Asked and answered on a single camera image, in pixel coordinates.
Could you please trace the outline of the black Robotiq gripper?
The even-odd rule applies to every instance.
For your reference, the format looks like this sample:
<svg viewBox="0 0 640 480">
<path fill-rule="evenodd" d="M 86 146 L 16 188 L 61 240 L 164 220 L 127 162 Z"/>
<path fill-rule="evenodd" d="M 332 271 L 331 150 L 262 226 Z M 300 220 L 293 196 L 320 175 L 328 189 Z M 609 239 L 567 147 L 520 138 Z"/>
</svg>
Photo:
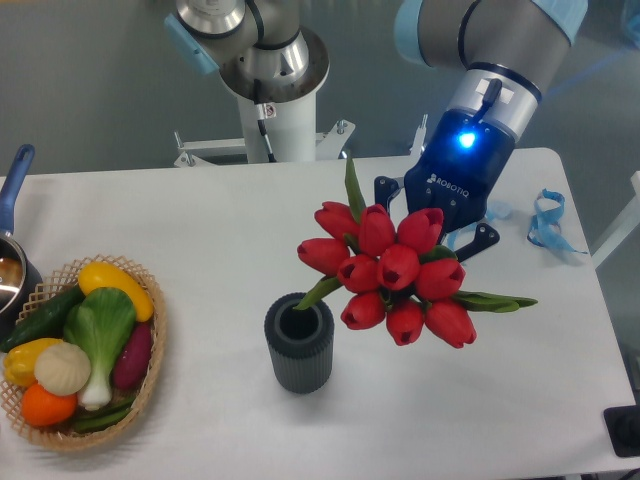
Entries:
<svg viewBox="0 0 640 480">
<path fill-rule="evenodd" d="M 488 197 L 515 147 L 499 128 L 452 109 L 442 116 L 418 163 L 402 177 L 378 176 L 373 182 L 375 203 L 391 213 L 391 203 L 405 187 L 408 211 L 439 208 L 446 233 L 481 220 Z M 457 249 L 459 262 L 493 247 L 499 232 L 486 222 L 475 227 L 470 243 Z"/>
</svg>

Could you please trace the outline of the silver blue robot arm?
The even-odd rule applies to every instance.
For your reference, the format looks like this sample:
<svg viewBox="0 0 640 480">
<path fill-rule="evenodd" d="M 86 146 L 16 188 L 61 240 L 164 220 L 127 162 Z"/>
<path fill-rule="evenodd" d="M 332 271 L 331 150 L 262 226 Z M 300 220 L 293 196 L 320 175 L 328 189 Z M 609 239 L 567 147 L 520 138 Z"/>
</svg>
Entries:
<svg viewBox="0 0 640 480">
<path fill-rule="evenodd" d="M 408 61 L 465 74 L 417 164 L 380 177 L 375 199 L 404 195 L 410 211 L 443 210 L 443 230 L 467 226 L 466 260 L 498 242 L 484 222 L 488 197 L 575 41 L 584 1 L 406 1 L 394 23 Z M 175 48 L 235 95 L 248 160 L 316 160 L 316 93 L 329 71 L 321 39 L 295 1 L 179 1 L 164 22 Z"/>
</svg>

